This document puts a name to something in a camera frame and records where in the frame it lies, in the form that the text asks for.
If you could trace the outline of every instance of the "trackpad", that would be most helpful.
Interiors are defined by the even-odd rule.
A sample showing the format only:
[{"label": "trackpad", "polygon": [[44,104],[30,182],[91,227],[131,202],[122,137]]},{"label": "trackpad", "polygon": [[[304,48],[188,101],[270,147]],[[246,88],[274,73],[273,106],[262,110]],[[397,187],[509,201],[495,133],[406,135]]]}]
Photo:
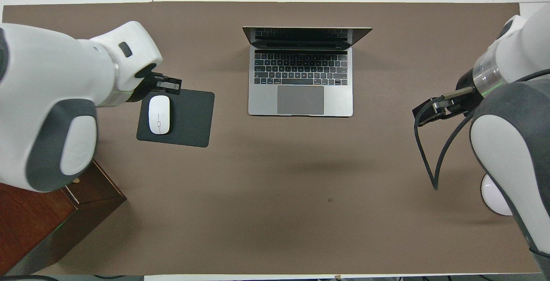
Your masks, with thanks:
[{"label": "trackpad", "polygon": [[291,115],[324,114],[323,86],[279,86],[277,113]]}]

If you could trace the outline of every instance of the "black mouse pad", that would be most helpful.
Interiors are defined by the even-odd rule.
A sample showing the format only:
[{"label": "black mouse pad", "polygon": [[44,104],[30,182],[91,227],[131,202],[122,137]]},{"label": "black mouse pad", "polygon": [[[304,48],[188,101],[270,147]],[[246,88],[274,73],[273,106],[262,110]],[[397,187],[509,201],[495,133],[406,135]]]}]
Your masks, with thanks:
[{"label": "black mouse pad", "polygon": [[[170,130],[162,135],[154,134],[149,128],[149,101],[157,95],[166,95],[170,98]],[[182,89],[179,95],[149,93],[141,101],[136,138],[165,144],[207,147],[213,112],[212,92]]]}]

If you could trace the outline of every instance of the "space bar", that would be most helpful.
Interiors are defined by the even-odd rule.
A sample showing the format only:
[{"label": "space bar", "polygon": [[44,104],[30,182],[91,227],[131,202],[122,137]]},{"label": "space bar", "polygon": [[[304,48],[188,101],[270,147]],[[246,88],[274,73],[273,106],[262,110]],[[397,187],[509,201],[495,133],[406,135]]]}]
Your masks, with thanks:
[{"label": "space bar", "polygon": [[282,79],[283,85],[313,85],[313,79]]}]

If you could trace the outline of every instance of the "laptop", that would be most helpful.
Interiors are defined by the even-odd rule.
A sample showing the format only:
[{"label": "laptop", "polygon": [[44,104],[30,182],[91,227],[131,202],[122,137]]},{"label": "laptop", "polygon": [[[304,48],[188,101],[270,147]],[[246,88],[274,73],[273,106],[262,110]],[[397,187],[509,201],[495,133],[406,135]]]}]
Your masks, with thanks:
[{"label": "laptop", "polygon": [[251,115],[351,116],[351,46],[372,28],[243,27]]}]

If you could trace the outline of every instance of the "brown table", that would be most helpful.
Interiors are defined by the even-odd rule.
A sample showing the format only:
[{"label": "brown table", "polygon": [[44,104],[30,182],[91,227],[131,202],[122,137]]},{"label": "brown table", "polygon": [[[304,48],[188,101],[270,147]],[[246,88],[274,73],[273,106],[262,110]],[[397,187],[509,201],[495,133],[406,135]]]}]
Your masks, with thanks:
[{"label": "brown table", "polygon": [[[483,204],[467,131],[433,191],[411,109],[458,78],[517,4],[125,3],[7,6],[4,21],[90,38],[130,20],[157,71],[216,94],[208,148],[136,140],[139,103],[99,110],[96,159],[128,198],[41,273],[535,272],[512,218]],[[247,114],[242,26],[370,26],[351,118]],[[460,118],[421,128],[435,162]]]}]

